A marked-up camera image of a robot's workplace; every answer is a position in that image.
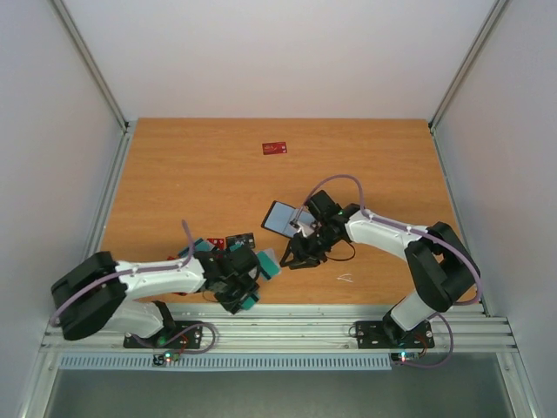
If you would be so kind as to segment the small red card top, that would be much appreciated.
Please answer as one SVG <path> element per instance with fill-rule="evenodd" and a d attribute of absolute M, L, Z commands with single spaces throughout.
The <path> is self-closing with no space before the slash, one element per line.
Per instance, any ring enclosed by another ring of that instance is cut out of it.
<path fill-rule="evenodd" d="M 225 248 L 225 240 L 221 238 L 208 238 L 207 241 L 219 249 Z"/>

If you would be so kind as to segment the left controller board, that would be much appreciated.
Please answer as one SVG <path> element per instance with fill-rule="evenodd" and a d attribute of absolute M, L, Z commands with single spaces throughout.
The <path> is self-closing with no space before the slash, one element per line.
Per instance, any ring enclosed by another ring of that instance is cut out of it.
<path fill-rule="evenodd" d="M 165 367 L 180 360 L 181 355 L 173 352 L 163 354 L 154 354 L 152 356 L 152 365 L 154 367 Z"/>

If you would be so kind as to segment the right controller board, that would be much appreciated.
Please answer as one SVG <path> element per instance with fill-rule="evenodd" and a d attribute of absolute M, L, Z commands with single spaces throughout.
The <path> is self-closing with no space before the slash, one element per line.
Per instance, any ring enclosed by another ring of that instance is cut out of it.
<path fill-rule="evenodd" d="M 421 357 L 420 353 L 415 352 L 399 352 L 399 353 L 392 353 L 391 360 L 395 363 L 407 363 L 411 361 L 417 361 Z"/>

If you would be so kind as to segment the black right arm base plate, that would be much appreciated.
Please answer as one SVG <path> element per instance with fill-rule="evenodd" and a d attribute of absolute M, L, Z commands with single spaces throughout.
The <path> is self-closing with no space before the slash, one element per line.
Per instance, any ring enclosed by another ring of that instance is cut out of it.
<path fill-rule="evenodd" d="M 434 348 L 431 323 L 420 322 L 412 331 L 388 330 L 381 320 L 359 320 L 353 323 L 354 338 L 359 349 Z"/>

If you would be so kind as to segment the black leather card holder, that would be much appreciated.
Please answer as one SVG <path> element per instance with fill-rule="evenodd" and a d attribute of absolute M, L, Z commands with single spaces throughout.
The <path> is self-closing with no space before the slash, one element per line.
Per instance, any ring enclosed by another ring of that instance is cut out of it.
<path fill-rule="evenodd" d="M 274 200 L 262 221 L 261 227 L 290 239 L 298 231 L 298 228 L 292 225 L 297 212 L 298 208 Z"/>

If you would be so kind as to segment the teal card front bottom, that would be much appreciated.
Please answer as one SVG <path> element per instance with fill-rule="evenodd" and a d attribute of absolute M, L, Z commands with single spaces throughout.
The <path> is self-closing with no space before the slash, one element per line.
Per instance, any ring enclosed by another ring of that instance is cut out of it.
<path fill-rule="evenodd" d="M 242 310 L 250 310 L 253 308 L 259 301 L 259 296 L 257 293 L 252 293 L 249 295 L 241 304 Z"/>

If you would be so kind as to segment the teal card right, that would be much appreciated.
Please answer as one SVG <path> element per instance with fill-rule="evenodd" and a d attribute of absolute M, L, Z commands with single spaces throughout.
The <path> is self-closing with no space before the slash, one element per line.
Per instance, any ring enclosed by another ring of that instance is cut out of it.
<path fill-rule="evenodd" d="M 268 257 L 263 251 L 257 253 L 258 261 L 260 264 L 261 274 L 266 280 L 271 280 L 275 276 L 281 273 L 281 266 L 278 263 L 277 258 Z"/>

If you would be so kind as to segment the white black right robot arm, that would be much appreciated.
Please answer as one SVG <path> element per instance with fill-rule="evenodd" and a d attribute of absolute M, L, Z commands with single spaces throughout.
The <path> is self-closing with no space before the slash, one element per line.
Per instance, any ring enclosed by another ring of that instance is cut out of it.
<path fill-rule="evenodd" d="M 477 287 L 480 297 L 480 270 L 448 224 L 403 224 L 356 204 L 341 207 L 323 190 L 313 194 L 305 207 L 314 221 L 310 225 L 296 218 L 291 221 L 297 231 L 285 249 L 282 267 L 319 266 L 340 241 L 372 246 L 407 263 L 414 290 L 382 319 L 383 333 L 392 344 L 407 343 L 418 325 L 460 303 L 471 287 Z"/>

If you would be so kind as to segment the teal card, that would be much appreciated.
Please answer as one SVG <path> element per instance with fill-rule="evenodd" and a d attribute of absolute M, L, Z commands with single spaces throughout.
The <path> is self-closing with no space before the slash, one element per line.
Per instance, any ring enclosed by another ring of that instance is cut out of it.
<path fill-rule="evenodd" d="M 208 252 L 208 251 L 213 251 L 215 248 L 216 247 L 207 239 L 197 239 L 193 245 L 193 249 L 195 252 L 197 251 Z M 190 248 L 186 246 L 182 251 L 178 253 L 178 257 L 185 258 L 189 253 L 189 251 Z"/>
<path fill-rule="evenodd" d="M 241 304 L 242 310 L 250 310 L 253 308 L 259 301 L 259 296 L 257 293 L 252 293 L 249 295 Z"/>
<path fill-rule="evenodd" d="M 260 264 L 261 274 L 266 280 L 271 280 L 275 276 L 281 273 L 281 266 L 278 263 L 277 258 L 268 257 L 263 251 L 257 253 L 258 261 Z"/>

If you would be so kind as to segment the teal card top left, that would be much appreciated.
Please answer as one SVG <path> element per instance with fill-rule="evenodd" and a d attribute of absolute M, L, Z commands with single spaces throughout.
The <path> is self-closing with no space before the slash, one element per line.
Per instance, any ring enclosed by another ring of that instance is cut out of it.
<path fill-rule="evenodd" d="M 193 249 L 195 252 L 197 251 L 208 252 L 208 251 L 213 251 L 215 248 L 216 247 L 207 239 L 197 239 L 193 245 Z M 178 253 L 178 257 L 185 258 L 189 253 L 189 251 L 190 248 L 186 246 L 182 251 Z"/>

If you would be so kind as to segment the black card in pile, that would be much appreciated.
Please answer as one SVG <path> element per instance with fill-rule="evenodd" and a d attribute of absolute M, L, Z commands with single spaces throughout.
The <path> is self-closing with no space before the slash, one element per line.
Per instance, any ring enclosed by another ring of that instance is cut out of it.
<path fill-rule="evenodd" d="M 225 242 L 227 247 L 244 245 L 254 248 L 256 246 L 253 233 L 230 235 L 225 238 Z"/>

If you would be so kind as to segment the red card far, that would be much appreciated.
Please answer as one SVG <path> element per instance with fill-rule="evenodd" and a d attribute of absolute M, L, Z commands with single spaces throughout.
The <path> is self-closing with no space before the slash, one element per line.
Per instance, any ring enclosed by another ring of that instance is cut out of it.
<path fill-rule="evenodd" d="M 262 152 L 264 155 L 286 154 L 288 152 L 285 141 L 270 142 L 262 144 Z"/>

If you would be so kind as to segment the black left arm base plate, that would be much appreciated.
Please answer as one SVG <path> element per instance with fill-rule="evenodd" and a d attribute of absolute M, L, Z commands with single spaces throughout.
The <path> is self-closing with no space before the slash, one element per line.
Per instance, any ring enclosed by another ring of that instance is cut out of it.
<path fill-rule="evenodd" d="M 136 339 L 125 336 L 124 348 L 149 348 L 149 349 L 200 349 L 203 338 L 203 326 L 200 321 L 176 321 L 174 328 L 164 327 L 148 338 Z"/>

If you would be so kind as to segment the controller board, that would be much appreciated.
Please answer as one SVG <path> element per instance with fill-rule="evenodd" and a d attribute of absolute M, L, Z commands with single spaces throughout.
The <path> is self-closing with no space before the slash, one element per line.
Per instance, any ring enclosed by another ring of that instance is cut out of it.
<path fill-rule="evenodd" d="M 391 360 L 395 363 L 407 363 L 411 361 L 417 361 L 421 357 L 420 353 L 415 352 L 399 352 L 399 353 L 392 353 Z"/>
<path fill-rule="evenodd" d="M 152 356 L 152 365 L 154 367 L 165 367 L 180 360 L 181 355 L 173 352 L 163 354 L 154 354 Z"/>

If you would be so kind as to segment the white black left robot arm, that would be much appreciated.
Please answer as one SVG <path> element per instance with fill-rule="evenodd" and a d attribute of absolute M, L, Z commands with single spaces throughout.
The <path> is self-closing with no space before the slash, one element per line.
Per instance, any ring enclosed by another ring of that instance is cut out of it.
<path fill-rule="evenodd" d="M 210 292 L 230 314 L 258 301 L 260 257 L 249 247 L 190 250 L 183 258 L 155 262 L 116 261 L 109 252 L 91 255 L 51 287 L 55 312 L 50 325 L 66 340 L 82 340 L 102 329 L 135 334 L 156 347 L 170 344 L 175 325 L 155 304 L 141 300 L 165 293 Z"/>

